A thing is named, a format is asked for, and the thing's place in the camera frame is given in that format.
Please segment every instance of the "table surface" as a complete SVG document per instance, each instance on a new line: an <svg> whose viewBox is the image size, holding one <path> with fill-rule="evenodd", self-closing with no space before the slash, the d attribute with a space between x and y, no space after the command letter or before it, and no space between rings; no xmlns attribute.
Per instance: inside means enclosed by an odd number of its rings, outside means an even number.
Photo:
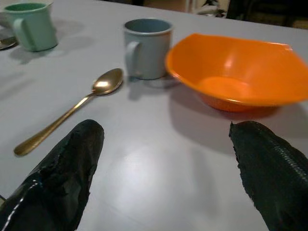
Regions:
<svg viewBox="0 0 308 231"><path fill-rule="evenodd" d="M129 81L69 118L31 154L14 147L90 92L92 81L124 68L122 25L157 17L174 25L173 44L200 32L290 44L308 62L308 32L97 0L55 0L59 45L0 52L0 194L8 197L78 122L98 121L105 143L79 231L266 231L245 194L231 121L260 121L308 154L308 104L274 112L212 109L173 79Z"/></svg>

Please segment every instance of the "mug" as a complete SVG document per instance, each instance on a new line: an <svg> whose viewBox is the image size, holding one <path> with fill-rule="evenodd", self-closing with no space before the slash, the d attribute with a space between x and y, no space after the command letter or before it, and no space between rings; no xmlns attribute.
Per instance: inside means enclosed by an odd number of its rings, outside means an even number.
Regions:
<svg viewBox="0 0 308 231"><path fill-rule="evenodd" d="M172 25L143 18L124 24L125 62L128 75L140 79L157 79L166 73L165 56L170 48Z"/></svg>
<svg viewBox="0 0 308 231"><path fill-rule="evenodd" d="M43 51L58 44L48 7L43 3L19 3L4 8L19 44L28 51Z"/></svg>

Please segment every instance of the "bowl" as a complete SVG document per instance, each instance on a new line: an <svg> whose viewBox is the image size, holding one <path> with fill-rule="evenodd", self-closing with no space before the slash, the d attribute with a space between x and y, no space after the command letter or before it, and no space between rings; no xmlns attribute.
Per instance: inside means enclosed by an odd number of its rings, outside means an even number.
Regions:
<svg viewBox="0 0 308 231"><path fill-rule="evenodd" d="M166 68L223 111L308 99L308 67L286 44L192 34L168 52Z"/></svg>
<svg viewBox="0 0 308 231"><path fill-rule="evenodd" d="M5 7L17 3L27 3L27 2L44 3L47 5L49 12L51 12L53 0L0 0L0 26L6 28L10 27L9 22L6 20L5 13L3 12Z"/></svg>

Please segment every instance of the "spoon handle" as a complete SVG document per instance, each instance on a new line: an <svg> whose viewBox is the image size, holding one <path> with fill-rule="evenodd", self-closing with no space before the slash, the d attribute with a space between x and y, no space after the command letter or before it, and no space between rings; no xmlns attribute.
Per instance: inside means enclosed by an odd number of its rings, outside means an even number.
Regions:
<svg viewBox="0 0 308 231"><path fill-rule="evenodd" d="M28 140L22 142L14 149L14 153L19 156L27 155L33 149L35 149L40 143L43 142L53 131L56 130L67 118L69 118L75 111L77 111L85 102L92 99L95 96L94 93L87 95L74 107L65 112L60 118L54 121L52 124L44 128L42 131L38 132L34 136L30 137Z"/></svg>

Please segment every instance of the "floor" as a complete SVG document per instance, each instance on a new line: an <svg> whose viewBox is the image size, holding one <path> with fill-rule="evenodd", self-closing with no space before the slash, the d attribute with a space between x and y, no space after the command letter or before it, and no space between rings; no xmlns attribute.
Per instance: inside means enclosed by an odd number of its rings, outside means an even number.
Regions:
<svg viewBox="0 0 308 231"><path fill-rule="evenodd" d="M172 11L185 11L186 0L145 0L144 5L158 9L172 10ZM225 11L228 9L230 0L219 0L220 7ZM202 6L205 0L197 0L197 4Z"/></svg>

